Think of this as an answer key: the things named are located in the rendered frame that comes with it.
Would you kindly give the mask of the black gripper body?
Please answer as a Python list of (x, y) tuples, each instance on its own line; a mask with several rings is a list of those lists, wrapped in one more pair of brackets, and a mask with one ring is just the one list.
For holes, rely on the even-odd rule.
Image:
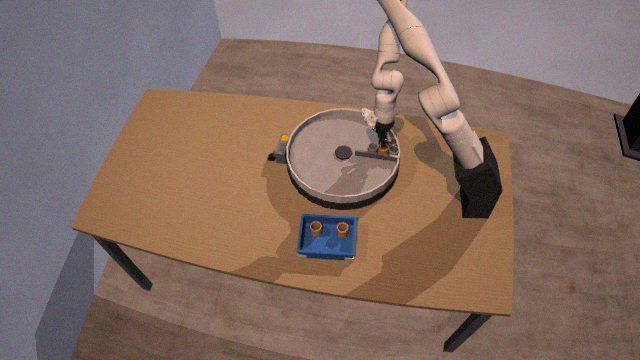
[(379, 129), (382, 129), (382, 136), (385, 137), (385, 136), (387, 136), (387, 132), (389, 132), (389, 135), (391, 134), (390, 129), (393, 127), (394, 122), (395, 122), (395, 119), (394, 119), (393, 122), (391, 122), (389, 124), (382, 124), (382, 123), (377, 122), (376, 123), (376, 127), (379, 128)]

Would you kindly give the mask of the dark blue open crate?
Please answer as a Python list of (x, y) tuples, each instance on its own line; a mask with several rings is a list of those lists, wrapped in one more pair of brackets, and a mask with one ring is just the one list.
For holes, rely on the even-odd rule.
[[(314, 221), (318, 221), (322, 225), (322, 233), (320, 236), (313, 236), (311, 234), (310, 225)], [(346, 223), (349, 227), (348, 235), (344, 238), (337, 235), (337, 225), (339, 223)], [(297, 246), (298, 258), (353, 261), (355, 238), (356, 219), (354, 216), (301, 214)]]

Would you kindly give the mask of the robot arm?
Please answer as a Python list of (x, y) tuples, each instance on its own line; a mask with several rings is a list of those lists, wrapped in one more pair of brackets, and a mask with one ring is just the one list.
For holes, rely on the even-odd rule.
[(382, 68), (385, 64), (399, 61), (401, 44), (406, 55), (438, 78), (438, 83), (419, 92), (418, 99), (422, 109), (441, 133), (459, 164), (465, 169), (475, 168), (483, 163), (483, 146), (458, 110), (458, 96), (426, 29), (406, 8), (408, 0), (377, 1), (388, 20), (379, 36), (378, 57), (371, 76), (371, 85), (378, 90), (374, 111), (361, 109), (361, 116), (367, 127), (374, 129), (377, 122), (389, 124), (395, 119), (396, 98), (404, 78), (399, 71)]

